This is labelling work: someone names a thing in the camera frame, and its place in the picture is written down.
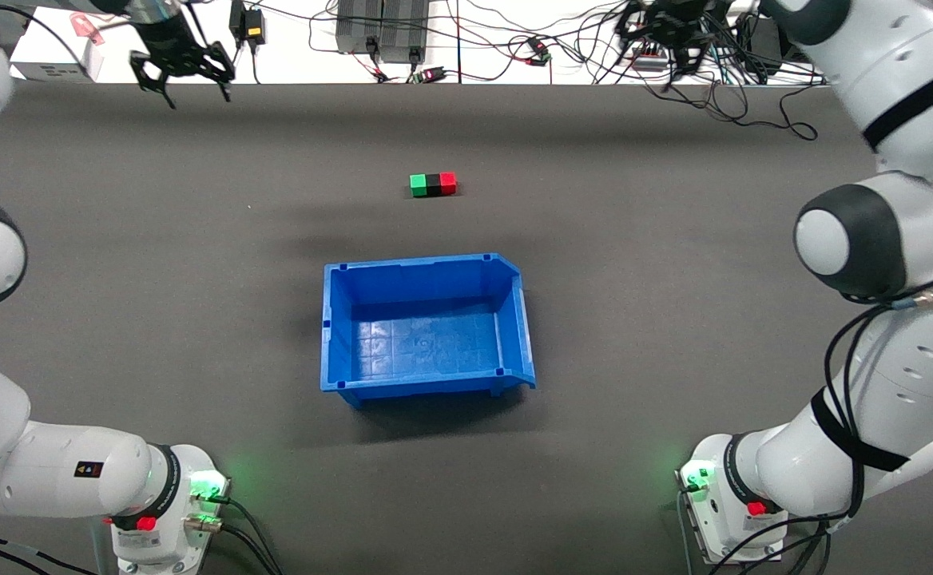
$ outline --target blue container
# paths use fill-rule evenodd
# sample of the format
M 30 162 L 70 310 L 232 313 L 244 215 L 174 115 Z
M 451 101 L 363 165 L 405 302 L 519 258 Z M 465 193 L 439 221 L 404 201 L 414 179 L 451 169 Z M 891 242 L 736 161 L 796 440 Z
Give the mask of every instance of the blue container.
M 499 254 L 324 267 L 321 390 L 364 399 L 534 383 L 520 270 Z

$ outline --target gray power supply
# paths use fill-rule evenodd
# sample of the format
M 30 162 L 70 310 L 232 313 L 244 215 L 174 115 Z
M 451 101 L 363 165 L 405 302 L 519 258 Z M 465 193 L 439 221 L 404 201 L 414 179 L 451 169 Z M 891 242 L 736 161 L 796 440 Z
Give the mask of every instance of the gray power supply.
M 382 0 L 339 0 L 336 18 L 335 46 L 339 52 L 370 54 L 372 47 L 378 46 Z
M 386 62 L 423 62 L 427 48 L 427 0 L 385 0 L 382 18 L 382 59 Z

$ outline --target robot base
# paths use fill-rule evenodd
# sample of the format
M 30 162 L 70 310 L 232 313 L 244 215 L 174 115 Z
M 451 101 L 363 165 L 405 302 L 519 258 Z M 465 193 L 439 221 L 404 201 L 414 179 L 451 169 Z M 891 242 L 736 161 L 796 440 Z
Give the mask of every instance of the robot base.
M 196 575 L 204 563 L 211 533 L 185 528 L 190 517 L 218 518 L 221 506 L 199 502 L 195 495 L 208 489 L 226 495 L 229 481 L 218 473 L 210 456 L 193 445 L 173 445 L 179 458 L 178 494 L 155 531 L 122 531 L 112 526 L 112 540 L 120 573 L 129 575 Z
M 732 436 L 713 434 L 693 449 L 693 456 L 678 472 L 676 479 L 681 488 L 697 485 L 700 490 L 686 494 L 687 516 L 697 535 L 705 563 L 715 565 L 722 561 L 730 550 L 755 532 L 784 521 L 788 514 L 763 514 L 751 517 L 747 506 L 736 498 L 729 487 L 723 470 L 723 452 Z M 787 528 L 778 527 L 763 534 L 748 545 L 741 547 L 727 564 L 747 563 L 764 559 L 774 550 L 783 547 Z M 771 561 L 781 561 L 775 556 Z

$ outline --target gray table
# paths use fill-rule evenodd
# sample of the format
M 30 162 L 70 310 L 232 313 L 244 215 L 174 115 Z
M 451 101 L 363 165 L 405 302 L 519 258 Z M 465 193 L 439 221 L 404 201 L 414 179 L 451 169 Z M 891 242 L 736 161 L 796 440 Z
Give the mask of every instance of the gray table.
M 682 573 L 672 470 L 791 418 L 855 310 L 792 250 L 802 204 L 873 168 L 824 90 L 789 102 L 815 143 L 635 88 L 173 93 L 21 86 L 0 203 L 31 259 L 0 369 L 39 421 L 206 448 L 292 574 Z M 408 199 L 446 170 L 460 196 Z M 537 390 L 318 391 L 325 263 L 481 251 L 524 273 Z M 0 535 L 93 565 L 86 521 Z M 221 537 L 206 573 L 246 557 Z M 923 570 L 933 474 L 869 502 L 829 574 Z

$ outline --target green cube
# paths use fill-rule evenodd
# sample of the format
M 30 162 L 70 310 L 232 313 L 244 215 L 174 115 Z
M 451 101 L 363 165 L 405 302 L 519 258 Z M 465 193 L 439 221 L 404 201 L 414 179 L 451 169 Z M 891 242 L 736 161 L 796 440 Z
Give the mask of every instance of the green cube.
M 427 175 L 413 174 L 409 177 L 409 190 L 413 193 L 413 197 L 427 196 Z

